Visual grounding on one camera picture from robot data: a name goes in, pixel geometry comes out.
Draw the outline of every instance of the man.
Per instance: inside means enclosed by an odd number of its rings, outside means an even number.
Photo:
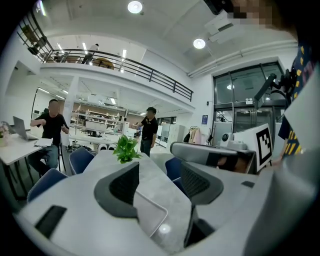
[[[313,24],[317,24],[317,8],[312,1],[293,3],[289,0],[231,0],[234,17],[249,18],[266,28],[290,33],[298,41],[298,52],[293,67],[296,70],[297,81],[292,94],[294,101],[312,76],[314,67],[319,64],[319,46]],[[288,121],[282,121],[279,136],[285,139],[283,157],[298,154],[301,147],[295,132]],[[219,160],[222,166],[226,157]],[[246,168],[241,158],[234,170],[243,172]]]
[[[156,136],[158,131],[158,122],[155,118],[157,110],[154,107],[149,107],[146,110],[146,117],[138,124],[138,127],[143,126],[140,151],[150,157],[150,150],[155,146]]]
[[[69,133],[65,118],[62,114],[59,114],[59,108],[60,106],[56,99],[50,100],[48,107],[49,112],[43,113],[30,123],[31,127],[43,127],[42,138],[53,138],[51,146],[44,147],[28,157],[30,165],[41,175],[44,175],[51,168],[57,168],[61,131],[65,134]]]
[[[96,44],[92,45],[89,50],[90,51],[99,51],[99,44],[96,43]],[[94,54],[95,54],[94,52],[88,52],[84,56],[82,64],[88,65],[91,62],[92,58],[94,57]]]

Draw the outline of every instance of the laptop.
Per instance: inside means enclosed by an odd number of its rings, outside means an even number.
[[[39,139],[38,137],[26,132],[25,122],[22,119],[14,116],[13,117],[13,122],[14,122],[14,130],[15,130],[15,132],[17,134],[19,134],[24,140],[33,141],[33,140],[38,140]]]

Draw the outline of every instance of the metal railing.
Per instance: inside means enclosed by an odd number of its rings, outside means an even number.
[[[152,67],[112,53],[95,50],[87,51],[88,55],[86,56],[85,50],[83,49],[63,49],[63,55],[61,50],[55,50],[54,52],[51,51],[42,62],[90,64],[92,66],[103,67],[117,72],[130,73],[144,78],[149,82],[161,85],[190,101],[192,100],[192,90]]]
[[[165,87],[192,101],[193,91],[171,77],[137,61],[103,51],[87,50],[92,58],[87,58],[83,49],[54,50],[41,30],[34,13],[29,12],[19,23],[17,34],[22,43],[41,63],[90,64],[122,73],[129,73]]]

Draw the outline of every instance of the hanging clothes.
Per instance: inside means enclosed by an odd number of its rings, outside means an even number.
[[[201,133],[198,127],[193,127],[190,129],[189,143],[191,144],[201,144]]]

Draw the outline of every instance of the black t-shirt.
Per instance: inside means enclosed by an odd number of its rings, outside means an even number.
[[[151,121],[147,117],[145,117],[142,122],[142,140],[143,141],[152,141],[154,134],[158,131],[158,122],[154,117]]]
[[[45,126],[43,126],[42,138],[53,138],[53,145],[58,146],[60,144],[61,127],[64,125],[69,129],[64,116],[62,114],[58,114],[56,117],[51,117],[49,113],[43,113],[35,120],[40,119],[44,119],[46,121]]]

